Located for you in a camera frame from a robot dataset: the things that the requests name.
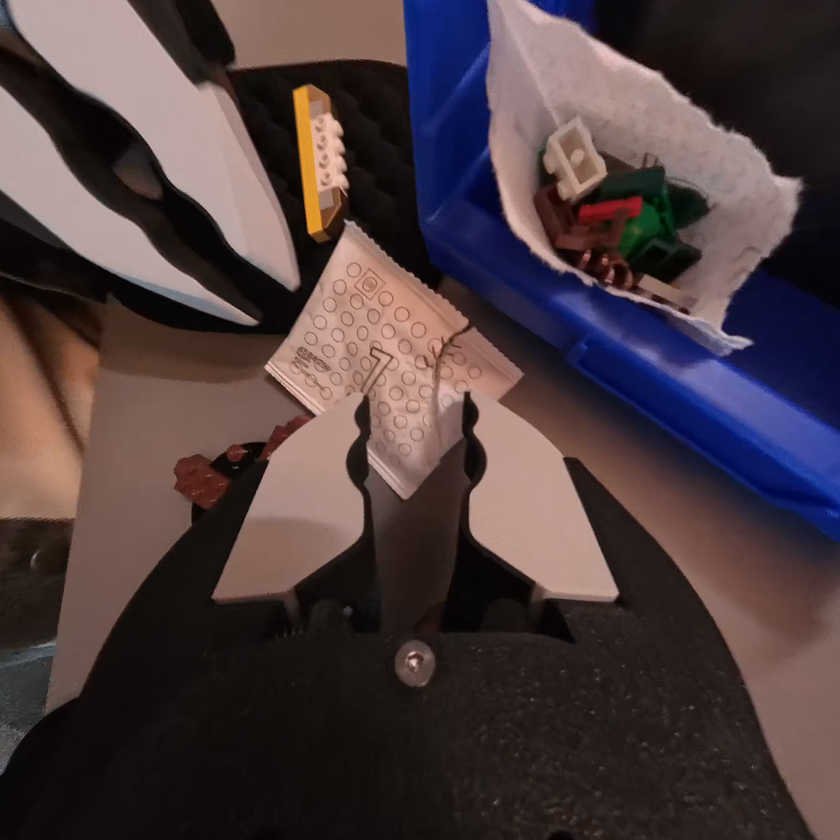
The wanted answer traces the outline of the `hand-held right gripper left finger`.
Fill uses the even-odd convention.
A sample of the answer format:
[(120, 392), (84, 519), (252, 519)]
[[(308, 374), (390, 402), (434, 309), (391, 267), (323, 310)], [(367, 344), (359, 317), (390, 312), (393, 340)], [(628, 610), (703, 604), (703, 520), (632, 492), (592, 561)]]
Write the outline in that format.
[(351, 394), (268, 457), (213, 592), (219, 603), (318, 600), (329, 566), (372, 537), (370, 402)]

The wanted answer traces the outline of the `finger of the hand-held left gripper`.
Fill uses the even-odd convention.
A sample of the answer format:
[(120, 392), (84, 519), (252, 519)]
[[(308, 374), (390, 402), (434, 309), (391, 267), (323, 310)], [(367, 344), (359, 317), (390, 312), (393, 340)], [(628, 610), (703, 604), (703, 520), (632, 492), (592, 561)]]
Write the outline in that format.
[(234, 55), (211, 2), (13, 1), (16, 32), (75, 93), (121, 118), (225, 244), (289, 291), (286, 216), (226, 83)]
[(50, 91), (2, 86), (1, 103), (2, 194), (37, 229), (160, 298), (244, 327), (259, 323), (254, 304), (78, 143)]

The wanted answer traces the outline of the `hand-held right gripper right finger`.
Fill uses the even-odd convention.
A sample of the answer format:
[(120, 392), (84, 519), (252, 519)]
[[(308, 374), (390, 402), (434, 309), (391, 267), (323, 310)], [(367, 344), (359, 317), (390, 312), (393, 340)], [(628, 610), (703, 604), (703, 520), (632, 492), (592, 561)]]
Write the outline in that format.
[(470, 535), (539, 595), (613, 603), (617, 585), (561, 452), (493, 398), (469, 398), (484, 457), (469, 492)]

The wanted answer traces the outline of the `round brown orange lego build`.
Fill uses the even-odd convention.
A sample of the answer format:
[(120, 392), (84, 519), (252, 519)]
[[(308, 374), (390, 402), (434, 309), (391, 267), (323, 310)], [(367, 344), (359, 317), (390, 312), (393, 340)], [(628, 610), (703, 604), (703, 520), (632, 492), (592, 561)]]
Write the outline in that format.
[(276, 426), (267, 441), (231, 444), (215, 458), (180, 458), (174, 467), (174, 490), (190, 502), (191, 524), (201, 520), (252, 466), (269, 460), (279, 446), (311, 420), (310, 416), (296, 416)]

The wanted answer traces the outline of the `blue bin with lego pieces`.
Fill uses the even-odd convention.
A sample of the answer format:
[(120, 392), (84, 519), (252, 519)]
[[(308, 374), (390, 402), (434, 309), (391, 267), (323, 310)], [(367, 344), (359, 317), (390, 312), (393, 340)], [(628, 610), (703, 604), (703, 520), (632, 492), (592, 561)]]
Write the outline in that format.
[(488, 150), (486, 2), (404, 2), (419, 220), (433, 263), (566, 363), (838, 541), (838, 310), (757, 271), (728, 358), (544, 265), (502, 215)]

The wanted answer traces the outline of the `torn white paper bag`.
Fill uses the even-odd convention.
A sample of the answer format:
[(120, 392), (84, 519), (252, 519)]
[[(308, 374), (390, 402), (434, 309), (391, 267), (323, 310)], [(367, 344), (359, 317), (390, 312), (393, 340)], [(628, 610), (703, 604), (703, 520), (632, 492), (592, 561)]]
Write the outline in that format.
[(580, 117), (598, 151), (634, 166), (648, 154), (710, 202), (709, 215), (687, 234), (700, 261), (679, 282), (696, 306), (668, 319), (716, 355), (748, 348), (750, 339), (722, 325), (733, 295), (791, 233), (802, 181), (774, 174), (749, 138), (716, 125), (661, 74), (568, 18), (520, 1), (488, 2), (487, 10), (488, 144), (512, 233), (552, 276), (594, 286), (550, 246), (532, 203), (539, 147)]

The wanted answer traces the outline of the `yellow tan lego plate build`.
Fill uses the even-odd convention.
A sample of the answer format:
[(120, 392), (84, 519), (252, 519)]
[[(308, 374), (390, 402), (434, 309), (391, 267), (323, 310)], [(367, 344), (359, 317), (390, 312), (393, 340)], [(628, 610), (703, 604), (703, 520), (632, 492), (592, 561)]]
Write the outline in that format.
[(318, 87), (296, 88), (293, 106), (307, 230), (322, 244), (341, 235), (348, 213), (343, 126), (330, 96)]

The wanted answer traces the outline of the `pile of small lego pieces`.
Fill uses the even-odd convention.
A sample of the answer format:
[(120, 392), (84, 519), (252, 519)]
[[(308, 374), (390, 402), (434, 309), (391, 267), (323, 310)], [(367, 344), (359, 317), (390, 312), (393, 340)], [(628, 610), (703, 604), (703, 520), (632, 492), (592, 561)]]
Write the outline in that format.
[(576, 116), (539, 148), (532, 203), (549, 246), (568, 265), (603, 288), (692, 313), (697, 300), (679, 280), (702, 253), (680, 233), (703, 220), (710, 205), (660, 163), (636, 168), (600, 152)]

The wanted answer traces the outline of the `person's beige shirt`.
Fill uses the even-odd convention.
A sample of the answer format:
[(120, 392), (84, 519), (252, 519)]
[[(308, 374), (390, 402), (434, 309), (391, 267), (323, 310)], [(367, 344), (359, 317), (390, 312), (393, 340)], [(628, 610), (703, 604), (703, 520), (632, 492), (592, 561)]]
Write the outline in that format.
[(20, 289), (1, 300), (1, 517), (76, 515), (98, 379), (97, 318), (74, 323)]

